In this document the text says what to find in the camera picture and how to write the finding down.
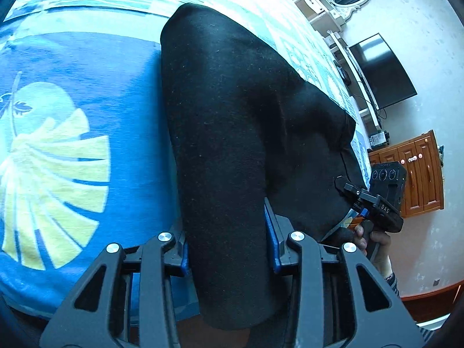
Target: round button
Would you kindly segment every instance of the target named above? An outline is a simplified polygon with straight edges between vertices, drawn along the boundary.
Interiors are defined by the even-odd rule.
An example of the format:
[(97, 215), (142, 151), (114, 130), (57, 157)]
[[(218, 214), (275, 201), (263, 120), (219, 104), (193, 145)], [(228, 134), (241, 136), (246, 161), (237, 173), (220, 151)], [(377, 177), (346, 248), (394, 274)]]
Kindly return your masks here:
[(108, 246), (106, 246), (106, 251), (110, 254), (114, 254), (115, 252), (119, 251), (119, 245), (117, 243), (110, 243)]
[(304, 234), (301, 233), (300, 231), (294, 231), (293, 233), (290, 234), (291, 239), (294, 241), (303, 241), (304, 239)]
[(159, 234), (158, 239), (159, 239), (161, 242), (167, 242), (167, 241), (170, 241), (172, 237), (173, 237), (173, 236), (172, 236), (171, 233), (163, 232), (163, 233), (160, 233), (160, 234)]
[(383, 169), (379, 175), (380, 180), (385, 180), (387, 178), (387, 171)]
[(346, 252), (355, 252), (356, 251), (356, 245), (351, 242), (347, 242), (343, 245), (343, 248)]

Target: black control box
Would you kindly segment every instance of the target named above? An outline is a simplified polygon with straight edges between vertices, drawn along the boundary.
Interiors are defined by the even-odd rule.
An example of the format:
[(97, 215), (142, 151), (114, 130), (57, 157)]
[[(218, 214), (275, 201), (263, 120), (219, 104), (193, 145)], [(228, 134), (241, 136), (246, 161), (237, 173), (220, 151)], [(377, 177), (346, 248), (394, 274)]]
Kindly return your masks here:
[(372, 165), (369, 192), (383, 196), (397, 210), (400, 210), (406, 174), (406, 169), (398, 161)]

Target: bed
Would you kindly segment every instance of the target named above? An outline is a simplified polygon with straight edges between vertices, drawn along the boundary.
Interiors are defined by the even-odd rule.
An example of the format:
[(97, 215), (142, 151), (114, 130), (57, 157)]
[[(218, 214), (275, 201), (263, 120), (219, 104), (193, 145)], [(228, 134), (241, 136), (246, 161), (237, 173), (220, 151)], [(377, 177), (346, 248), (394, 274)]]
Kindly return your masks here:
[[(106, 244), (179, 229), (153, 69), (164, 24), (187, 2), (247, 28), (357, 121), (368, 184), (356, 106), (292, 0), (17, 0), (0, 28), (0, 291), (13, 307), (49, 317)], [(178, 320), (198, 313), (191, 278), (173, 278), (173, 300)]]

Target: black fabric cover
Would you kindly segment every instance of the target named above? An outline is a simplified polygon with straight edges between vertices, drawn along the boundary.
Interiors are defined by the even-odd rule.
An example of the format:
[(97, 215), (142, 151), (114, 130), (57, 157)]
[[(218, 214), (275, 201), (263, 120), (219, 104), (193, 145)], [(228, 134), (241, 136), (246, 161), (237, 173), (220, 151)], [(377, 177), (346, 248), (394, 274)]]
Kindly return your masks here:
[(255, 326), (288, 290), (266, 256), (264, 197), (316, 240), (364, 186), (354, 120), (273, 48), (223, 14), (185, 4), (161, 33), (162, 90), (193, 279), (205, 321)]

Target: black tv screen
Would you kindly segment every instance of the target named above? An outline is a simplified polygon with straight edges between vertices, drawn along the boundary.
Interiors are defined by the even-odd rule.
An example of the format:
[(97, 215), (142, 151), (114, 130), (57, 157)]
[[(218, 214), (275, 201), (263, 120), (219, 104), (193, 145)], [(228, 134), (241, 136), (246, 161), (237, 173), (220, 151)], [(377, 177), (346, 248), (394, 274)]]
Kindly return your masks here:
[(379, 109), (417, 95), (406, 71), (380, 34), (350, 47)]

